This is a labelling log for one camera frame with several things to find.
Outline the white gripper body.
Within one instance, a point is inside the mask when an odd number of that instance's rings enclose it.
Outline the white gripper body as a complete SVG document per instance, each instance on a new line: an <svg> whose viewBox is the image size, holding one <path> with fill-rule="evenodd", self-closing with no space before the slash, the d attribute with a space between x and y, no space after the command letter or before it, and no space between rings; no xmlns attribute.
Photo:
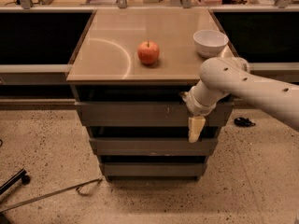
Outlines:
<svg viewBox="0 0 299 224"><path fill-rule="evenodd" d="M193 91L186 91L188 93L187 97L182 98L187 106L187 109L193 116L205 117L209 115L216 105L202 105L200 104L193 93Z"/></svg>

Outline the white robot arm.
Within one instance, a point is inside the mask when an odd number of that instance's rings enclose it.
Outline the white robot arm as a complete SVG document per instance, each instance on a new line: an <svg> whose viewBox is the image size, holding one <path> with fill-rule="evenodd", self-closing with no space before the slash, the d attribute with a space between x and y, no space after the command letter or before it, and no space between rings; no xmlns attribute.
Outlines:
<svg viewBox="0 0 299 224"><path fill-rule="evenodd" d="M199 81L181 94L190 117L189 142L195 143L216 103L229 94L244 99L271 117L299 131L299 86L255 76L242 58L210 58L199 71Z"/></svg>

